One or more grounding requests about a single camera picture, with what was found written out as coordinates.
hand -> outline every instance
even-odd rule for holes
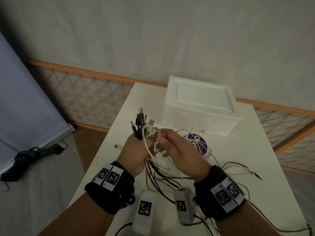
[[[160,129],[158,147],[166,151],[163,155],[170,156],[175,166],[195,182],[205,178],[211,165],[199,154],[197,149],[184,137],[171,129]]]
[[[155,138],[147,138],[148,148],[151,148]],[[116,162],[122,165],[133,177],[139,175],[144,167],[145,161],[151,159],[144,146],[143,140],[138,140],[133,134],[130,135],[121,150]]]

purple sticker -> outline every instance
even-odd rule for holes
[[[188,137],[187,135],[185,137],[190,140],[196,139],[196,141],[193,141],[191,143],[194,145],[194,147],[197,149],[197,151],[199,151],[201,155],[205,155],[207,153],[207,149],[208,149],[207,143],[201,136],[194,133],[190,133],[188,134]]]

black wristband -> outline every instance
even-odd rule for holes
[[[226,219],[245,202],[242,190],[218,166],[212,166],[208,176],[194,185],[196,202],[208,218]]]
[[[104,166],[84,189],[98,206],[115,215],[127,206],[130,194],[135,192],[134,182],[132,175],[114,161]]]

dark fabric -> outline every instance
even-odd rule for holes
[[[94,182],[88,183],[84,189],[98,206],[106,212],[115,215],[118,210],[127,206],[126,202],[130,194],[134,194],[135,179],[119,163],[114,161],[111,165],[124,170],[113,191],[105,189]]]
[[[221,183],[226,177],[227,174],[220,167],[212,166],[206,178],[198,183],[194,183],[196,189],[196,203],[200,206],[200,209],[205,216],[208,218],[214,218],[216,221],[228,218],[240,208],[240,206],[238,206],[226,213],[211,192],[211,189]]]

right hand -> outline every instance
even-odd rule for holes
[[[170,156],[182,173],[195,182],[207,177],[211,165],[186,138],[171,129],[160,129],[158,136],[158,147],[166,151],[163,156]]]

